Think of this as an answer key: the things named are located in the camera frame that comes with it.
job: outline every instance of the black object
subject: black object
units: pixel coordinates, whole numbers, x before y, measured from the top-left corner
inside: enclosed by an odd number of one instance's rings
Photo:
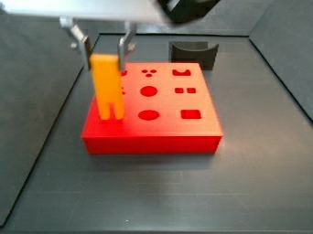
[[[213,70],[218,49],[220,44],[209,48],[205,41],[171,41],[170,61],[197,62],[202,69]]]
[[[158,0],[173,23],[179,25],[204,18],[220,0],[179,0],[173,9],[169,7],[170,2],[171,0]]]

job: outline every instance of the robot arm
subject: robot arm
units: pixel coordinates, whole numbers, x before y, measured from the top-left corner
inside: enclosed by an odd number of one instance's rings
[[[126,56],[135,50],[133,38],[137,23],[182,25],[206,16],[220,0],[0,0],[0,12],[23,16],[60,18],[64,28],[76,43],[84,68],[90,69],[92,54],[90,38],[82,32],[76,20],[125,21],[126,35],[121,38],[119,65],[125,70]]]

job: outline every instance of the red shape sorter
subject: red shape sorter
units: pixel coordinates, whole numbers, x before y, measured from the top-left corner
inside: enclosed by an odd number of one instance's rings
[[[96,99],[82,138],[90,154],[214,153],[221,124],[197,63],[129,63],[125,118],[103,121]]]

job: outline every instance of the orange arch block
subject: orange arch block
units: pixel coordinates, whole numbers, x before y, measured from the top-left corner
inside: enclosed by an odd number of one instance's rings
[[[91,65],[101,119],[109,120],[113,112],[115,119],[121,120],[125,116],[125,109],[122,101],[119,57],[117,55],[92,54]]]

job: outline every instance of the square hole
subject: square hole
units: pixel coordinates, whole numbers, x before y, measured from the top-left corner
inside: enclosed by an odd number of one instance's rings
[[[183,89],[182,88],[175,88],[175,93],[183,93]]]
[[[189,93],[195,93],[197,90],[195,90],[195,88],[187,88],[187,92],[189,92]]]
[[[199,110],[181,110],[181,118],[183,120],[199,120],[201,117],[201,111]]]

